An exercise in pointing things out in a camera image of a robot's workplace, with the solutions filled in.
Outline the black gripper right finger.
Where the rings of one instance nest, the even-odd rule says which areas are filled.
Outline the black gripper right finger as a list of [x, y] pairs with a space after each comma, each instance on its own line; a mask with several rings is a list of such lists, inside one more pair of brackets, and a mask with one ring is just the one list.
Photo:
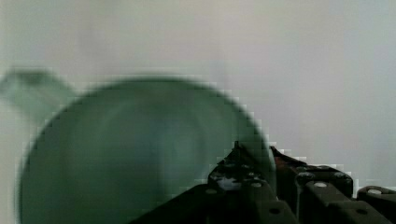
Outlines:
[[380, 186], [354, 192], [352, 177], [328, 165], [311, 165], [271, 148], [276, 194], [301, 224], [396, 224], [396, 193]]

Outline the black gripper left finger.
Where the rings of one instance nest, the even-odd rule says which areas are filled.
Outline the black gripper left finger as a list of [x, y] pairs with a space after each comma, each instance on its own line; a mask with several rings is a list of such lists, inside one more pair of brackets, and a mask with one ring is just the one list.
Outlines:
[[205, 184], [177, 195], [130, 224], [299, 224], [258, 163], [235, 142]]

